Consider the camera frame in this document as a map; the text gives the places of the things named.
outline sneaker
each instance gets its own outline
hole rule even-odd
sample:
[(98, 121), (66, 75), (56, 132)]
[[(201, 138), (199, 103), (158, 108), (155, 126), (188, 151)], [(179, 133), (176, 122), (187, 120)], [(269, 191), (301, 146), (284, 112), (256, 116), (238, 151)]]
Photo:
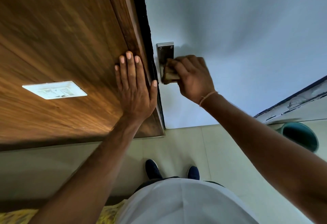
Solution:
[(187, 172), (188, 179), (200, 180), (200, 173), (196, 166), (192, 165)]
[(158, 166), (153, 160), (145, 162), (145, 171), (149, 179), (162, 179)]

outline yellow cloth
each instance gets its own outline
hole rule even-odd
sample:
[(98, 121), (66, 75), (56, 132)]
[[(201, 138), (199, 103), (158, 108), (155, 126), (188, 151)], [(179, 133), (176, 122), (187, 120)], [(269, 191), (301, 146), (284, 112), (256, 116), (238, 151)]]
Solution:
[[(114, 224), (118, 210), (126, 200), (112, 206), (104, 206), (96, 224)], [(22, 209), (8, 213), (0, 213), (1, 224), (27, 224), (36, 214), (37, 209)]]

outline dark pants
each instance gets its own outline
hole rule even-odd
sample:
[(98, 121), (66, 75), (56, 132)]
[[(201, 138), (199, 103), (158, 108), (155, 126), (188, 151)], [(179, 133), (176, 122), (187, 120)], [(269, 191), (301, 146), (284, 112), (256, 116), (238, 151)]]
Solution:
[[(172, 179), (172, 178), (179, 178), (178, 176), (172, 176), (172, 177), (167, 177), (167, 178), (165, 178), (165, 179), (150, 179), (149, 181), (146, 181), (146, 182), (144, 182), (144, 183), (142, 183), (137, 189), (136, 189), (136, 191), (135, 192), (137, 192), (138, 190), (140, 190), (140, 189), (142, 189), (142, 188), (144, 188), (144, 187), (146, 187), (146, 186), (149, 186), (149, 185), (151, 185), (151, 184), (153, 184), (153, 183), (156, 183), (156, 182), (159, 182), (159, 181), (162, 181), (162, 180), (166, 180), (166, 179)], [(220, 185), (220, 186), (222, 186), (221, 184), (218, 184), (218, 183), (216, 183), (216, 182), (213, 182), (213, 181), (206, 181), (206, 182), (209, 182), (209, 183), (215, 183), (215, 184), (217, 184), (217, 185)]]

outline hand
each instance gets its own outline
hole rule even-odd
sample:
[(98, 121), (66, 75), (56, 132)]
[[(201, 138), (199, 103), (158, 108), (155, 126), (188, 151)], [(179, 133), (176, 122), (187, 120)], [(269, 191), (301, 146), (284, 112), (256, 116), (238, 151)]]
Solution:
[(215, 91), (214, 83), (202, 57), (195, 55), (177, 57), (169, 59), (168, 64), (175, 68), (181, 78), (177, 82), (181, 94), (196, 104), (199, 104), (207, 94)]
[(140, 121), (148, 118), (157, 106), (157, 81), (153, 80), (150, 92), (145, 84), (143, 64), (139, 56), (130, 51), (120, 56), (120, 66), (115, 65), (117, 86), (121, 93), (123, 116)]

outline bucket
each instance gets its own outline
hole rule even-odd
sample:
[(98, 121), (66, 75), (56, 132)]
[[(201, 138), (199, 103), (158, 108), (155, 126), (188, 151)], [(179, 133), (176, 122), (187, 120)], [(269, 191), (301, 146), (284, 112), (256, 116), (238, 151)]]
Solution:
[(317, 136), (308, 126), (302, 123), (285, 123), (281, 128), (277, 129), (276, 131), (311, 152), (316, 152), (318, 150), (319, 143)]

